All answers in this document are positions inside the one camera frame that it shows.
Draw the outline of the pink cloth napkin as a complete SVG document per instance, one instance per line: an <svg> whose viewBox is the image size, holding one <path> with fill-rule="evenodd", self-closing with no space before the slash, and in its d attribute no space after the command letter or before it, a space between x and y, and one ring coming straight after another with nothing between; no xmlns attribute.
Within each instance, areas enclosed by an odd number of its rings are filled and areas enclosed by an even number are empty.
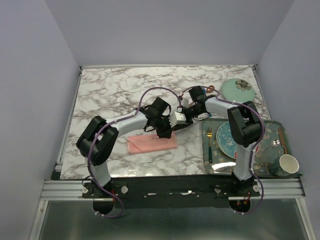
<svg viewBox="0 0 320 240"><path fill-rule="evenodd" d="M174 133L170 138L159 138L156 134L136 135L127 138L127 149L130 155L171 150L177 147L178 143Z"/></svg>

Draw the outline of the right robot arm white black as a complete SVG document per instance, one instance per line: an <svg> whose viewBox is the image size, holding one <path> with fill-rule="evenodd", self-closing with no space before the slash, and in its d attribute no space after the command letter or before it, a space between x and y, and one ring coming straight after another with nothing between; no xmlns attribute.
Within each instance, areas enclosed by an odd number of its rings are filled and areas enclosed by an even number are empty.
<svg viewBox="0 0 320 240"><path fill-rule="evenodd" d="M216 113L228 118L231 136L236 143L236 162L231 174L230 191L241 196L254 186L256 178L253 164L256 148L262 140L265 127L252 101L244 103L231 102L219 98L218 95L207 96L202 86L186 89L194 105L182 105L183 97L179 96L179 107L169 118L173 131L193 124L193 118L204 113Z"/></svg>

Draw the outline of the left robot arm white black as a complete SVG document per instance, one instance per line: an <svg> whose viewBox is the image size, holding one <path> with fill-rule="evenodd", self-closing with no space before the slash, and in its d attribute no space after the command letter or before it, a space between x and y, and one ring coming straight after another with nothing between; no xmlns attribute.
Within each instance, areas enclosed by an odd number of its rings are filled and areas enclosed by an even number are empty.
<svg viewBox="0 0 320 240"><path fill-rule="evenodd" d="M76 142L80 154L87 158L87 168L95 182L93 191L101 198L107 197L111 191L111 175L107 159L112 153L117 138L136 130L151 127L159 130L164 127L170 130L169 115L165 110L171 110L169 103L157 97L147 106L139 106L132 113L106 120L95 116L85 128Z"/></svg>

